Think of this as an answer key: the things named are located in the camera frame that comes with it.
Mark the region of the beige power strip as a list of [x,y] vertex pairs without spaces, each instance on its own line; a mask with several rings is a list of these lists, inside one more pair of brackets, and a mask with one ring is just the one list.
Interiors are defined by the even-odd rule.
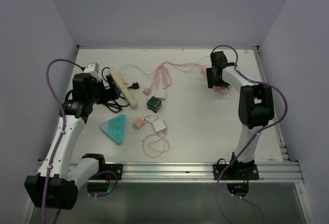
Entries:
[[124,82],[122,81],[122,79],[120,78],[118,72],[116,71],[116,69],[114,68],[110,68],[108,70],[109,74],[111,75],[111,77],[113,78],[116,86],[121,90],[123,96],[125,97],[125,99],[127,100],[129,106],[132,109],[136,109],[138,106],[137,101],[135,100],[135,98],[132,96],[132,94],[130,93],[130,91],[128,90],[128,88],[126,87],[126,85],[124,84]]

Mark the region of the teal triangular socket adapter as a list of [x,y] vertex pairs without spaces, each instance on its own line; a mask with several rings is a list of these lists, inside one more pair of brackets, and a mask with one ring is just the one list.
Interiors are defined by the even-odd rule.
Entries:
[[123,143],[126,115],[121,114],[100,124],[100,130],[116,145]]

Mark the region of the pink plug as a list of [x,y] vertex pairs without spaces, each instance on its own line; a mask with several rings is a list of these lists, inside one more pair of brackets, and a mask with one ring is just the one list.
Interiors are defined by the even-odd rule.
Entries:
[[137,119],[134,120],[133,122],[133,128],[134,129],[141,129],[147,121],[141,117],[138,117]]

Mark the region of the dark green cube plug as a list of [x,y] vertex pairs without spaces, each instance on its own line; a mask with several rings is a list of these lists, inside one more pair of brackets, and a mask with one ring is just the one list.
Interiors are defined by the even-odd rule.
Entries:
[[162,101],[154,96],[151,96],[147,101],[147,108],[154,113],[158,113],[158,111],[162,107]]

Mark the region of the white charger plug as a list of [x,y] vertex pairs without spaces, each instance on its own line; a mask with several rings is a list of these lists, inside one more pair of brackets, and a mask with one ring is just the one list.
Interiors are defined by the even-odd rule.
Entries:
[[167,90],[166,89],[156,89],[154,97],[158,98],[161,101],[165,101],[167,96]]

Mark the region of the white usb charger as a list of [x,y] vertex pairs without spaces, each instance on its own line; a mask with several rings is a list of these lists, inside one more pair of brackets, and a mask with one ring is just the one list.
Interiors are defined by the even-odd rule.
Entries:
[[152,123],[155,133],[165,133],[167,131],[167,127],[163,119],[157,119]]

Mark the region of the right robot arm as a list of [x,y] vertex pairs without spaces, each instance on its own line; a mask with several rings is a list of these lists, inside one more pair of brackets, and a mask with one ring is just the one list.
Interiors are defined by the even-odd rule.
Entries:
[[234,62],[228,62],[223,51],[210,53],[211,67],[206,69],[209,88],[233,87],[239,92],[238,117],[242,130],[229,163],[213,165],[215,180],[258,180],[254,155],[261,129],[274,118],[271,87],[253,83],[239,73]]

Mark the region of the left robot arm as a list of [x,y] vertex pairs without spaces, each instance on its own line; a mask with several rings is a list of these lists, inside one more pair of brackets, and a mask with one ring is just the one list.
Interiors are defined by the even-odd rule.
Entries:
[[106,99],[105,86],[96,74],[78,73],[72,80],[72,99],[60,104],[58,129],[50,150],[34,176],[27,176],[25,189],[36,207],[70,210],[74,207],[79,189],[91,178],[109,175],[120,180],[111,171],[101,154],[85,154],[70,170],[71,157],[93,105]]

